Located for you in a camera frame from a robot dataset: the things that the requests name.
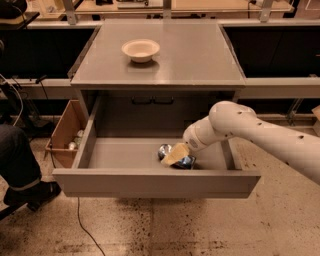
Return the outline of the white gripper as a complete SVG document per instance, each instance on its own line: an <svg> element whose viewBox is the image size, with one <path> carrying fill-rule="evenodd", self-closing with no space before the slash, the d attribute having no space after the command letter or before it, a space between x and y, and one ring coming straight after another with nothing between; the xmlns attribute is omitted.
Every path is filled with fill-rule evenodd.
<svg viewBox="0 0 320 256"><path fill-rule="evenodd" d="M171 151L161 160L164 166L171 166L189 155L189 149L197 152L218 142L220 134L205 117L191 124L183 133L183 142L175 144Z"/></svg>

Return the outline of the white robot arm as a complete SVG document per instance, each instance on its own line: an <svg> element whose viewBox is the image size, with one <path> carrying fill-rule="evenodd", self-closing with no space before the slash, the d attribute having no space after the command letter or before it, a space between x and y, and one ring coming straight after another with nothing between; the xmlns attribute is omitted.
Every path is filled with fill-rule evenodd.
<svg viewBox="0 0 320 256"><path fill-rule="evenodd" d="M214 104L209 114L191 124L163 157L169 167L191 152L239 137L252 142L301 175L320 184L320 138L259 119L253 109L230 101Z"/></svg>

